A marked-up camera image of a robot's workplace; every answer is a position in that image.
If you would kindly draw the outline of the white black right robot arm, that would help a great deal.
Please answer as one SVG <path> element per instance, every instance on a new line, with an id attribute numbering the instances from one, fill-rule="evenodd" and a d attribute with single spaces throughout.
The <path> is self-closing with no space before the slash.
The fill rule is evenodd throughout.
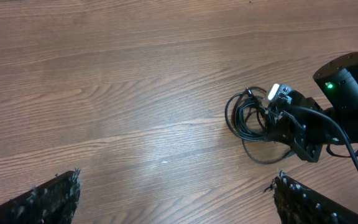
<path id="1" fill-rule="evenodd" d="M 270 115 L 266 139 L 290 146 L 308 162 L 318 161 L 323 145 L 343 145 L 340 131 L 349 142 L 358 143 L 358 52 L 323 65 L 313 79 L 330 108 L 322 109 L 313 98 L 285 84 L 274 84 L 263 103 Z"/>

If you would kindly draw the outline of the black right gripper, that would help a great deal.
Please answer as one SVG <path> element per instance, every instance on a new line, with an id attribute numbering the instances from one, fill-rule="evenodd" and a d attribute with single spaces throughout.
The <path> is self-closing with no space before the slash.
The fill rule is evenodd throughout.
<path id="1" fill-rule="evenodd" d="M 324 111 L 314 99 L 295 90 L 290 96 L 290 104 L 283 99 L 273 103 L 264 99 L 265 114 L 270 116 L 265 139 L 286 144 L 302 161 L 318 162 L 322 146 L 337 139 L 336 128 L 323 118 Z"/>

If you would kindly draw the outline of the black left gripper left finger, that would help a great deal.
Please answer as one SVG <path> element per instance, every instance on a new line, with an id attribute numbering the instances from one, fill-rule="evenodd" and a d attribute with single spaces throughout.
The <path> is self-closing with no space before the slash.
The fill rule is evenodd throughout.
<path id="1" fill-rule="evenodd" d="M 80 201 L 81 170 L 69 170 L 0 205 L 0 224 L 71 223 Z"/>

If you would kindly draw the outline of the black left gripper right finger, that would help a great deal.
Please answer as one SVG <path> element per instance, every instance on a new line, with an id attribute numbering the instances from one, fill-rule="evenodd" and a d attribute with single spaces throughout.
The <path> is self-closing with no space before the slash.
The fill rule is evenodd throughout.
<path id="1" fill-rule="evenodd" d="M 358 214 L 292 179 L 280 170 L 266 188 L 282 223 L 358 224 Z"/>

